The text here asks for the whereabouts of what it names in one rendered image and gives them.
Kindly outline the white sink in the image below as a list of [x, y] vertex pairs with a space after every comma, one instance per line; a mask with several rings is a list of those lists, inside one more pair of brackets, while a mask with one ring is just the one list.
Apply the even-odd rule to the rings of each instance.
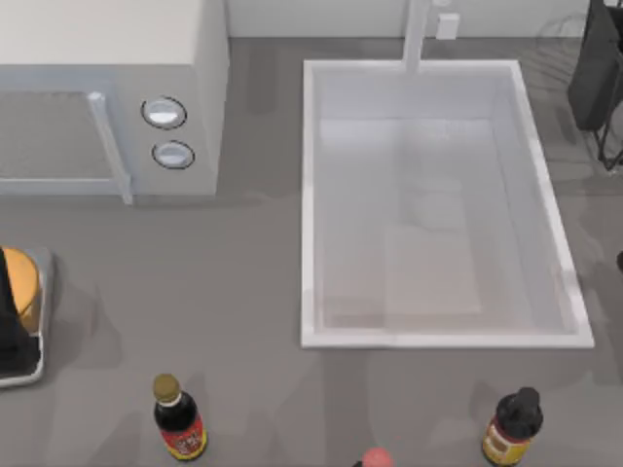
[[591, 348], [520, 64], [308, 60], [301, 344]]

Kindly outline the pale microwave oven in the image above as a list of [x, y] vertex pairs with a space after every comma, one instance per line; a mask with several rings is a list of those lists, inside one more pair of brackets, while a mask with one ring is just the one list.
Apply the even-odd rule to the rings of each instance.
[[[0, 0], [0, 91], [98, 91], [138, 197], [216, 192], [229, 78], [224, 0]], [[183, 104], [179, 128], [148, 125], [144, 100]], [[190, 146], [184, 170], [154, 145]]]

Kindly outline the small round microwave knob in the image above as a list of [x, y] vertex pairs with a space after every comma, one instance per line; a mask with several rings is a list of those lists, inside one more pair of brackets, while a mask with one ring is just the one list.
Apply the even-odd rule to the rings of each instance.
[[154, 145], [151, 155], [159, 166], [169, 170], [184, 170], [196, 160], [194, 150], [187, 144], [176, 140]]

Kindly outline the large round microwave knob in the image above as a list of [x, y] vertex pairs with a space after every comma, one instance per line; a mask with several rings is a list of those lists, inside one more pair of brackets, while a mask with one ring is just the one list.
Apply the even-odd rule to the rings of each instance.
[[169, 96], [144, 100], [140, 112], [148, 125], [162, 130], [172, 130], [183, 126], [188, 116], [183, 104]]

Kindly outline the tall white tap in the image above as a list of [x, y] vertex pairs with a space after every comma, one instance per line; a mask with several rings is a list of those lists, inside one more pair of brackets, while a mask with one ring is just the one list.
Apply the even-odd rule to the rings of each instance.
[[425, 28], [432, 0], [409, 0], [403, 57], [407, 75], [418, 74]]

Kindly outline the dark bottle with gold cap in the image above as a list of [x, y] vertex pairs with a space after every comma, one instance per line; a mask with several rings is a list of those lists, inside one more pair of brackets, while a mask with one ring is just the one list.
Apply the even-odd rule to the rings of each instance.
[[201, 457], [208, 435], [195, 399], [172, 374], [157, 375], [152, 392], [154, 419], [168, 453], [181, 462]]

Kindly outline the red capped bottle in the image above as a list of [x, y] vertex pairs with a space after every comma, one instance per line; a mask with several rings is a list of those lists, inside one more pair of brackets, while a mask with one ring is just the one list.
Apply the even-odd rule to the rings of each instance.
[[395, 461], [386, 449], [374, 447], [362, 454], [358, 467], [395, 467]]

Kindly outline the grey metal tray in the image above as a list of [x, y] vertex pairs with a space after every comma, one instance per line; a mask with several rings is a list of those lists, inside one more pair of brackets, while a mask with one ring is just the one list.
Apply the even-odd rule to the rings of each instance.
[[55, 258], [46, 248], [20, 249], [28, 254], [39, 270], [41, 287], [39, 331], [30, 334], [39, 340], [40, 359], [29, 373], [17, 376], [0, 376], [0, 390], [16, 386], [25, 386], [41, 379], [48, 354], [47, 343], [50, 340], [50, 320], [54, 311]]

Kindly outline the pale microwave oven door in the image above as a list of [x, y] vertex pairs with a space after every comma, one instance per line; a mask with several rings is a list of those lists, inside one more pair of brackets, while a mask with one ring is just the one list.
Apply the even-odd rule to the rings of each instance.
[[0, 196], [121, 196], [83, 91], [0, 91]]

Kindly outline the dark bottle with black cap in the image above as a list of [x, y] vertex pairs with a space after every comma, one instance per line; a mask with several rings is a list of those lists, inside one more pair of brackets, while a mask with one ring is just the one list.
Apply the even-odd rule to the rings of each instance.
[[503, 396], [483, 436], [484, 458], [494, 467], [517, 467], [543, 420], [540, 394], [533, 387]]

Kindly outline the round orange bread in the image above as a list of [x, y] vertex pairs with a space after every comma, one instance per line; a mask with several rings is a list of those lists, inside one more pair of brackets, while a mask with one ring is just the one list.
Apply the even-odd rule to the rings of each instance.
[[37, 333], [41, 296], [38, 267], [23, 250], [6, 246], [2, 250], [20, 322], [28, 333]]

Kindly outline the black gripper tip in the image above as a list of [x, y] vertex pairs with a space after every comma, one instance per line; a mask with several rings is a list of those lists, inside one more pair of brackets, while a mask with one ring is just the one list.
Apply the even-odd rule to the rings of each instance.
[[40, 359], [39, 340], [20, 321], [6, 256], [0, 247], [0, 376], [29, 373]]

